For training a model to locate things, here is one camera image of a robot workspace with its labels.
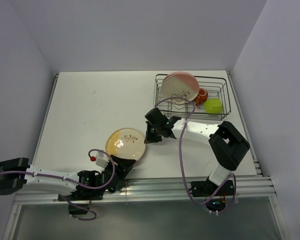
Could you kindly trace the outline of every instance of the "green container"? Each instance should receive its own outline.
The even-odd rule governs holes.
[[[204,102],[204,109],[207,114],[221,114],[223,107],[219,98],[212,98]]]

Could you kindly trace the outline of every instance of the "black wire dish rack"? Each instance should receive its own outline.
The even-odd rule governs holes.
[[[161,86],[164,81],[164,78],[167,74],[157,74],[155,76],[155,88],[154,88],[154,98],[153,105],[156,106],[158,102],[165,99],[165,97],[161,93]],[[231,104],[229,97],[229,90],[226,79],[222,77],[211,77],[211,76],[194,76],[200,88],[205,89],[208,92],[208,99],[216,99],[218,98],[222,103],[222,113],[207,113],[204,104],[200,103],[199,106],[195,108],[195,112],[190,116],[190,119],[201,119],[201,120],[217,120],[221,121],[226,116],[231,113]],[[187,95],[175,95],[173,94],[171,97],[181,97],[185,98]],[[169,99],[160,103],[157,106],[163,114],[167,117],[177,116],[184,118],[186,117],[193,109],[192,104],[184,103],[181,99]]]

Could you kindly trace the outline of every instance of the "white table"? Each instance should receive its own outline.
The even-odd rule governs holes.
[[[145,134],[144,116],[153,108],[155,76],[171,72],[173,71],[61,72],[33,164],[38,168],[62,172],[98,170],[88,158],[88,151],[93,148],[104,149],[108,137],[121,128],[135,128]],[[226,71],[187,72],[227,80],[231,114],[224,120],[232,122],[246,136]],[[208,176],[217,164],[211,148],[186,139],[182,143],[186,175]],[[257,174],[250,151],[235,174]],[[180,176],[178,141],[164,138],[160,143],[146,146],[144,156],[135,164],[127,179]]]

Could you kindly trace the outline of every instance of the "gray wall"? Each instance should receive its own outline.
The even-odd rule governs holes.
[[[263,171],[300,240],[300,0],[268,0],[233,69]]]
[[[0,161],[32,158],[53,75],[7,0],[0,0]],[[14,196],[0,196],[0,239]]]
[[[10,0],[58,71],[233,68],[266,0]]]

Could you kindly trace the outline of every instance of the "gray floor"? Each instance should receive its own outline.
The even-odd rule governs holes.
[[[220,216],[190,201],[100,203],[99,218],[76,221],[68,206],[23,206],[15,240],[279,240],[269,199],[239,199]]]

